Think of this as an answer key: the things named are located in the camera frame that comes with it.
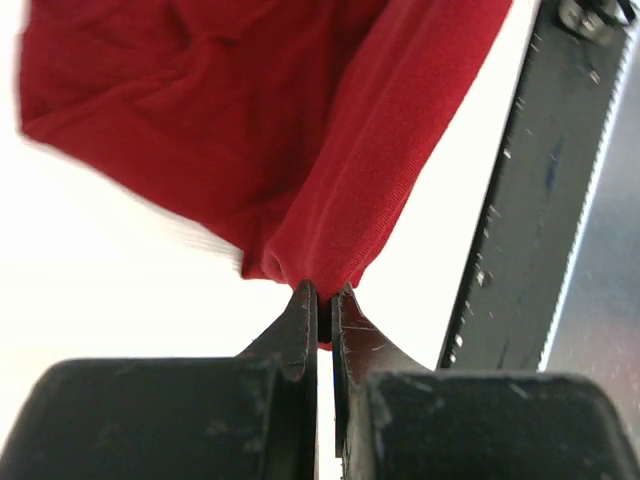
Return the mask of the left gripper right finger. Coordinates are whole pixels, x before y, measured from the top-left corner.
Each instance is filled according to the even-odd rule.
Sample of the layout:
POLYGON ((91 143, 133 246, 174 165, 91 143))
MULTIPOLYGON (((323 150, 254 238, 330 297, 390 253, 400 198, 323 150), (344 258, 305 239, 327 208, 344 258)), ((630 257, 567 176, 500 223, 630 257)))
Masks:
POLYGON ((635 479, 609 397, 583 377, 429 370, 331 301, 335 453, 346 479, 635 479))

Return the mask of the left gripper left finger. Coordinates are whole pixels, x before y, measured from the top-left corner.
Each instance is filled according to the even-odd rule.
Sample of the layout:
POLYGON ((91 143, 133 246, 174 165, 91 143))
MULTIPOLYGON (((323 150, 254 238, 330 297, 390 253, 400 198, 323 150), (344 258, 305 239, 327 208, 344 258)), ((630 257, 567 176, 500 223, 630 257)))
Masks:
POLYGON ((13 479, 314 479, 318 298, 310 282, 227 358, 76 359, 38 380, 13 479))

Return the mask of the dark red t shirt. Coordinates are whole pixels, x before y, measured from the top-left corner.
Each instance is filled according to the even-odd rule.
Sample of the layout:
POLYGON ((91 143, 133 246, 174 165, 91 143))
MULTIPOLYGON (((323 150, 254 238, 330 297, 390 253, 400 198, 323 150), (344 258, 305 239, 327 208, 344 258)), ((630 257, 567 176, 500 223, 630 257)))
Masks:
POLYGON ((22 132, 238 247, 242 276, 357 284, 507 1, 34 1, 22 132))

